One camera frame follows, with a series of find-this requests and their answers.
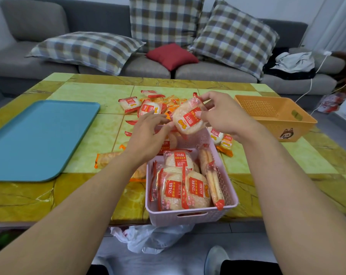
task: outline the labubu character sticker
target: labubu character sticker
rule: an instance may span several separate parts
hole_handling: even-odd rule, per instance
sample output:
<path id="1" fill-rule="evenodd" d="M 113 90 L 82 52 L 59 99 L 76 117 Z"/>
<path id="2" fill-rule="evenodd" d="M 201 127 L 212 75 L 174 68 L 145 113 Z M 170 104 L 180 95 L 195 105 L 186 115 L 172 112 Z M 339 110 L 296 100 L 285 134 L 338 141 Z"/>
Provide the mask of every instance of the labubu character sticker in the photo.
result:
<path id="1" fill-rule="evenodd" d="M 285 129 L 285 131 L 281 134 L 280 139 L 290 139 L 294 136 L 294 131 L 291 128 L 290 130 Z"/>

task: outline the person's right hand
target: person's right hand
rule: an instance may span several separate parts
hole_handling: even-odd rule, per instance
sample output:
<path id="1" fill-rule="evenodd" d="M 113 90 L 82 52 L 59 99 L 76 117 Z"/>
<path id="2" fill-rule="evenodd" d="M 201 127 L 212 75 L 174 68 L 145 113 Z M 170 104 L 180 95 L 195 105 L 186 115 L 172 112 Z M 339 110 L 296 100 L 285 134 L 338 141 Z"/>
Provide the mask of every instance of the person's right hand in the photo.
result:
<path id="1" fill-rule="evenodd" d="M 196 116 L 210 123 L 210 126 L 222 133 L 231 134 L 241 141 L 248 133 L 256 133 L 260 124 L 227 93 L 215 91 L 200 96 L 209 111 L 196 112 Z"/>

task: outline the white plastic bag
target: white plastic bag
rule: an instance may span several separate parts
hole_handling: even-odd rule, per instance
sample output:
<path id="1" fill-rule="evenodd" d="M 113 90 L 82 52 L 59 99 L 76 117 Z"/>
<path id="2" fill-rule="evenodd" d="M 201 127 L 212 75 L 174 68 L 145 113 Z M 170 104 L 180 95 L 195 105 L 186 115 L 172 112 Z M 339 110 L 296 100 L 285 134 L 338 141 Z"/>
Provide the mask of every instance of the white plastic bag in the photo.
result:
<path id="1" fill-rule="evenodd" d="M 117 237 L 134 253 L 159 254 L 165 248 L 174 245 L 185 233 L 192 231 L 193 225 L 164 226 L 153 225 L 130 226 L 122 231 L 112 227 L 111 235 Z"/>

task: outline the pink basket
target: pink basket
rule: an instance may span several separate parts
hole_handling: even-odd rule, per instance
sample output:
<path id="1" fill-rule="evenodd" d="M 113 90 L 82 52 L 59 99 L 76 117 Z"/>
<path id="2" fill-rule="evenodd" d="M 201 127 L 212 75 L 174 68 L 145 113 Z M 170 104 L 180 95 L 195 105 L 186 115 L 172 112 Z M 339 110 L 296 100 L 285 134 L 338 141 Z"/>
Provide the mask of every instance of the pink basket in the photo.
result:
<path id="1" fill-rule="evenodd" d="M 146 175 L 145 207 L 149 212 L 150 221 L 154 226 L 173 226 L 173 225 L 196 224 L 196 223 L 204 223 L 204 222 L 216 222 L 227 211 L 236 207 L 239 201 L 238 201 L 238 196 L 235 193 L 234 187 L 231 184 L 231 181 L 226 173 L 225 167 L 219 157 L 219 154 L 216 151 L 215 145 L 207 129 L 202 129 L 198 131 L 196 134 L 188 135 L 186 139 L 184 139 L 182 136 L 179 136 L 177 138 L 178 138 L 177 148 L 197 149 L 202 144 L 209 144 L 215 163 L 218 167 L 219 182 L 220 182 L 221 190 L 225 197 L 226 205 L 220 211 L 216 207 L 158 211 L 157 203 L 151 202 L 149 199 L 151 180 L 152 180 L 152 163 L 155 160 L 160 163 L 164 162 L 164 159 L 162 156 L 156 156 L 154 159 L 148 162 L 147 175 Z M 198 152 L 191 153 L 193 160 L 197 158 L 197 153 Z"/>

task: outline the blue tray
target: blue tray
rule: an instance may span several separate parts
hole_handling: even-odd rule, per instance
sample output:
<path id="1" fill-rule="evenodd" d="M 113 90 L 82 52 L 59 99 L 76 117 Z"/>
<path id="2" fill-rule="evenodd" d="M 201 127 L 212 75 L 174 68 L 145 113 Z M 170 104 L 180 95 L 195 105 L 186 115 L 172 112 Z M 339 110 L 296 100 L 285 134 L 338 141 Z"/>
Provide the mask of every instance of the blue tray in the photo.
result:
<path id="1" fill-rule="evenodd" d="M 0 129 L 0 181 L 46 181 L 65 168 L 99 111 L 96 102 L 42 100 Z"/>

